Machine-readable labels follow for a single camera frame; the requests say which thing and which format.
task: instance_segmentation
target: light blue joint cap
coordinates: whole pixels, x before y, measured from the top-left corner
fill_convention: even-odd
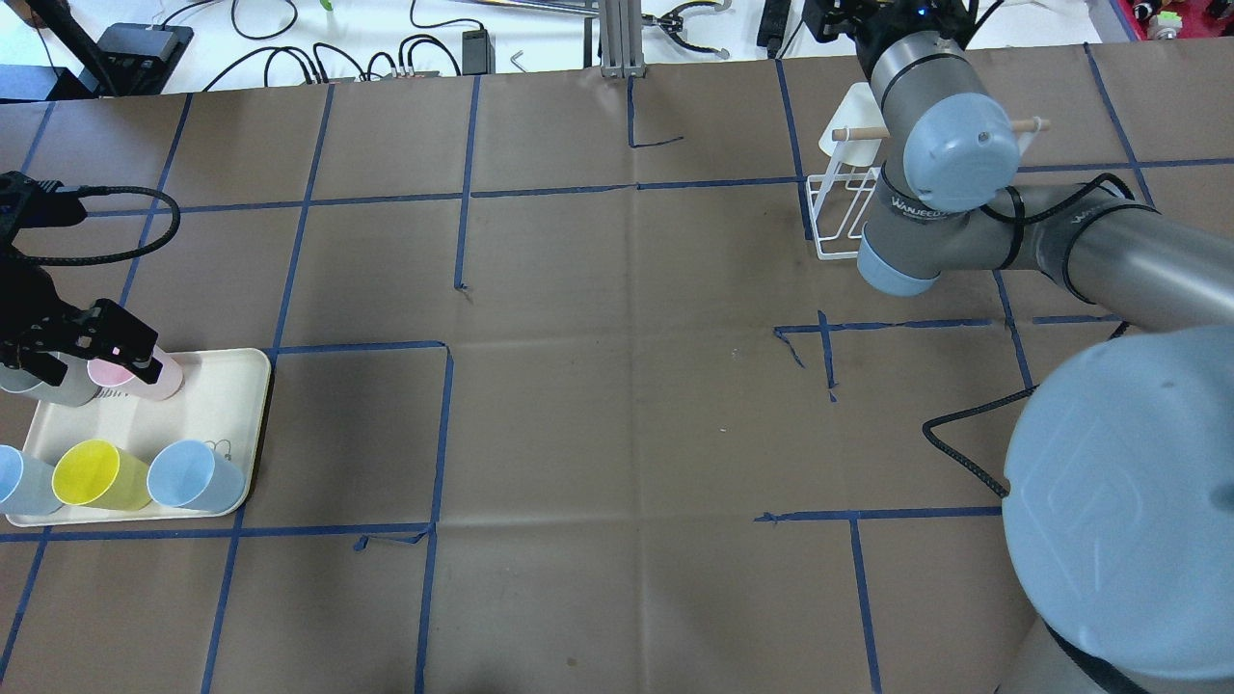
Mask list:
[[[870,286],[892,296],[917,296],[938,280],[938,275],[919,279],[897,270],[874,252],[864,236],[861,237],[861,249],[856,254],[856,269],[870,283]]]
[[[993,200],[1017,168],[1011,120],[985,94],[954,94],[934,104],[905,141],[908,186],[940,212],[966,212]]]

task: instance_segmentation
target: gray cup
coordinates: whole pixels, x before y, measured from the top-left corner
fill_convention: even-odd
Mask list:
[[[51,385],[23,370],[0,366],[0,390],[69,408],[85,405],[99,394],[99,387],[90,380],[90,374],[85,370],[84,359],[59,352],[53,352],[52,356],[69,367],[64,374],[64,383]]]

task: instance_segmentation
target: yellow cup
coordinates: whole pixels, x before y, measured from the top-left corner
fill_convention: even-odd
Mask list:
[[[73,506],[136,511],[151,503],[149,466],[106,441],[91,438],[69,448],[52,473],[56,498]]]

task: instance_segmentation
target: cup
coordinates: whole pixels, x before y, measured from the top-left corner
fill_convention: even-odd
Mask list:
[[[0,366],[0,390],[69,408],[85,405],[97,395],[99,387],[90,380],[84,359],[60,352],[52,352],[52,356],[69,367],[69,370],[64,373],[63,383],[52,385],[23,370]]]
[[[151,503],[149,466],[106,441],[91,438],[69,448],[52,473],[56,498],[73,506],[136,511]]]
[[[222,514],[244,494],[244,473],[201,441],[176,441],[151,463],[146,488],[164,506]]]
[[[53,469],[12,446],[0,446],[0,512],[22,516],[54,514],[63,504],[52,494]]]
[[[125,367],[102,359],[90,359],[86,372],[90,374],[90,380],[104,388],[114,388],[147,400],[167,400],[175,395],[184,383],[184,369],[158,347],[154,348],[154,358],[163,364],[163,370],[154,383],[146,383]]]

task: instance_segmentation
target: white floor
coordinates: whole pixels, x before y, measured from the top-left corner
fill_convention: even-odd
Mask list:
[[[97,38],[114,22],[158,22],[172,11],[188,4],[186,0],[70,0],[73,14],[85,30]],[[663,14],[681,0],[644,0],[643,11]],[[992,0],[982,0],[982,7]],[[188,25],[196,36],[172,77],[165,91],[197,91],[232,61],[260,46],[299,46],[308,49],[322,41],[338,46],[353,54],[362,64],[376,51],[394,53],[399,41],[417,33],[407,19],[407,0],[333,0],[334,11],[327,12],[317,0],[295,0],[300,20],[285,35],[264,42],[254,42],[236,35],[231,26],[230,0],[194,9],[174,23]],[[793,2],[790,30],[796,26],[803,0]],[[759,0],[733,0],[723,12],[690,10],[686,16],[686,36],[694,43],[728,49],[733,61],[753,61],[766,57],[764,48],[754,44],[761,16]],[[249,33],[269,33],[283,26],[291,16],[281,0],[241,0],[239,23]],[[522,52],[520,64],[532,72],[563,70],[582,67],[582,20],[548,12],[511,10],[481,6],[459,0],[418,0],[416,21],[434,23],[459,16],[481,20],[492,32],[497,52],[497,72],[517,72],[511,57]],[[432,30],[452,51],[458,52],[460,33],[465,27]],[[56,64],[80,69],[80,63],[48,31],[43,31]],[[1071,43],[1099,43],[1101,38],[1088,19],[1082,0],[1007,0],[982,27],[972,41],[972,48],[1004,46],[1058,46]],[[714,61],[711,56],[690,53],[673,44],[663,32],[645,28],[643,48],[648,63],[681,63]],[[829,44],[814,42],[808,30],[802,30],[787,57],[834,56],[851,53],[848,40]],[[332,77],[355,73],[342,57],[328,51],[322,53]],[[0,63],[46,64],[47,57],[38,36],[22,23],[16,15],[0,5]],[[264,56],[246,64],[218,84],[216,89],[260,86]],[[450,67],[437,49],[424,46],[416,51],[417,69],[442,70]],[[271,84],[302,82],[295,62],[280,57],[271,69]]]

